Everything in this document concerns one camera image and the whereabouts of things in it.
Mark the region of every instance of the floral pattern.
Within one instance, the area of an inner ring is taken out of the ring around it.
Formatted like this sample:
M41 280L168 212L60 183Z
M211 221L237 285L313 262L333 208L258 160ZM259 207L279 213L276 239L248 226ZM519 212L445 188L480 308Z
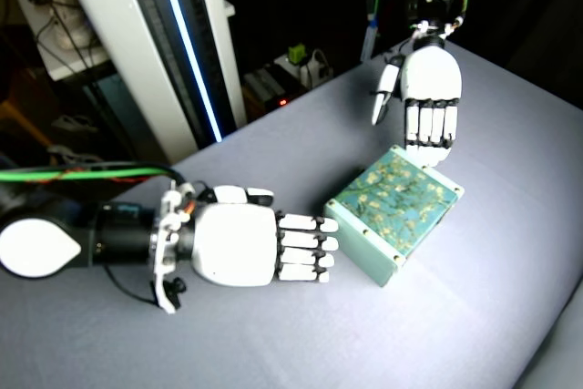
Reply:
M457 195L391 150L336 200L407 256L457 201Z

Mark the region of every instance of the floral box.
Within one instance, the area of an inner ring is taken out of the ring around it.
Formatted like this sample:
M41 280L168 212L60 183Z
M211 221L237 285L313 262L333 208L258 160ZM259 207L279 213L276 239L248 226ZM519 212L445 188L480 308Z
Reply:
M380 286L405 264L464 190L393 146L326 203L340 248Z

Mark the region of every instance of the glowing light strip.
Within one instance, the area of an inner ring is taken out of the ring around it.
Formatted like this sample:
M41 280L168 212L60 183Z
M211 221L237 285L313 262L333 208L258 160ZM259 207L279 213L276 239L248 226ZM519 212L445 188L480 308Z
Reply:
M207 116L209 117L210 126L212 127L212 133L215 139L219 142L222 140L222 135L220 134L219 125L217 124L217 119L215 118L215 113L212 111L212 105L210 104L209 93L202 80L202 73L200 72L199 61L194 54L194 45L192 45L192 40L190 40L189 31L186 28L186 22L184 20L184 15L182 15L182 10L180 9L179 0L170 0L170 5L172 6L172 13L174 13L174 18L176 18L176 23L179 26L180 37L182 38L182 43L186 47L186 53L189 57L190 66L192 67L192 73L199 86L200 95L202 96L202 103L207 111Z

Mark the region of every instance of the table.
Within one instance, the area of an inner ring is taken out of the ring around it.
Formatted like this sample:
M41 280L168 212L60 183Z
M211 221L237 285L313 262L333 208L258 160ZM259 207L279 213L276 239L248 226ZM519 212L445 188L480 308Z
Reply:
M28 0L17 1L20 5L20 9L26 17L30 29L36 36L38 31L50 20L50 6L34 5ZM41 58L43 58L46 71L54 81L70 77L73 75L73 72L82 72L86 69L86 65L89 67L95 67L109 60L109 55L103 46L92 47L91 53L89 53L88 49L80 48L79 51L81 52L81 55L83 55L83 60L81 60L75 50L62 49L61 46L56 43L54 33L54 29L49 28L41 34L39 40L51 53L61 58L66 65L50 55L44 47L38 45L38 52L40 53Z
M174 316L100 269L41 282L0 274L5 387L508 388L583 272L583 112L454 45L459 140L438 168L465 196L379 288L342 253L328 284L223 288L179 274ZM310 214L403 133L370 126L380 58L179 164L190 179L276 192ZM154 205L161 179L124 195ZM146 294L146 268L117 268Z

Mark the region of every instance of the robotic arm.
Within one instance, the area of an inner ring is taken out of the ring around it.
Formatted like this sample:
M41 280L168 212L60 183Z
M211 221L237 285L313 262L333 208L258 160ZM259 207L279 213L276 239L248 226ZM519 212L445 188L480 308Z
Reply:
M391 96L404 101L407 153L427 166L444 160L455 140L462 78L445 39L463 24L466 0L458 16L452 15L455 5L455 0L410 1L414 52L391 57L373 92L373 125L384 119Z
M167 277L189 261L203 278L223 286L283 281L327 282L328 251L338 241L334 220L275 212L273 193L236 186L195 196L175 181L153 209L125 202L80 204L38 191L0 230L0 264L16 276L38 279L75 266L139 263L150 266L154 303L180 307L184 282Z

